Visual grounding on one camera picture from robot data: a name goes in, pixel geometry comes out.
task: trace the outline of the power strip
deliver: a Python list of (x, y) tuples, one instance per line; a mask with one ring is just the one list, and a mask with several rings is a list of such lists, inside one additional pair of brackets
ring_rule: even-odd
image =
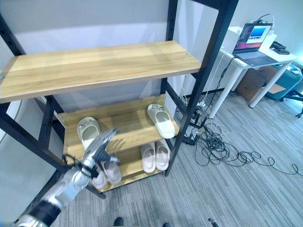
[(205, 101), (203, 99), (200, 99), (199, 102), (197, 103), (197, 106), (206, 106)]

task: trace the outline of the laptop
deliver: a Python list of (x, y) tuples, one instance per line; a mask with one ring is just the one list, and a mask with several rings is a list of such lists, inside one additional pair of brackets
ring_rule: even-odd
[(273, 24), (245, 24), (232, 54), (251, 66), (277, 63), (258, 51)]

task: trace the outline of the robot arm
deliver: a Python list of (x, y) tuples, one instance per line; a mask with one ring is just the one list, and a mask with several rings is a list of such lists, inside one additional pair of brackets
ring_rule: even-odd
[(86, 149), (81, 166), (68, 170), (41, 199), (29, 214), (21, 217), (17, 227), (48, 227), (64, 208), (71, 203), (76, 195), (84, 189), (91, 178), (91, 170), (96, 162), (119, 160), (106, 153), (106, 146), (116, 135), (117, 130), (111, 129), (98, 135)]

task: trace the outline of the laptop screen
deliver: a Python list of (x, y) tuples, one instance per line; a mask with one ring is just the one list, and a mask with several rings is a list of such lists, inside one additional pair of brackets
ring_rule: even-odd
[(272, 24), (245, 24), (233, 52), (258, 50)]

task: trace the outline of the white slipper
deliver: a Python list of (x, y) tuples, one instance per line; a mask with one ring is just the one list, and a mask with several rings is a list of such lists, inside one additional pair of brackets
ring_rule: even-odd
[(120, 169), (115, 162), (101, 162), (101, 165), (111, 184), (117, 184), (122, 180)]
[(91, 142), (101, 133), (98, 122), (92, 117), (85, 117), (79, 121), (77, 134), (86, 149)]
[(99, 175), (98, 175), (98, 177), (94, 177), (92, 179), (91, 184), (95, 188), (101, 189), (107, 184), (107, 178), (106, 178), (105, 173), (103, 172), (103, 170), (98, 165), (97, 165), (97, 168), (98, 168)]
[(147, 143), (141, 146), (142, 168), (147, 173), (152, 173), (156, 169), (156, 149), (155, 143)]
[(175, 136), (175, 127), (165, 107), (159, 104), (150, 104), (147, 107), (147, 114), (163, 138), (170, 139)]
[(156, 148), (156, 167), (164, 171), (169, 167), (170, 149), (164, 139), (156, 142)]

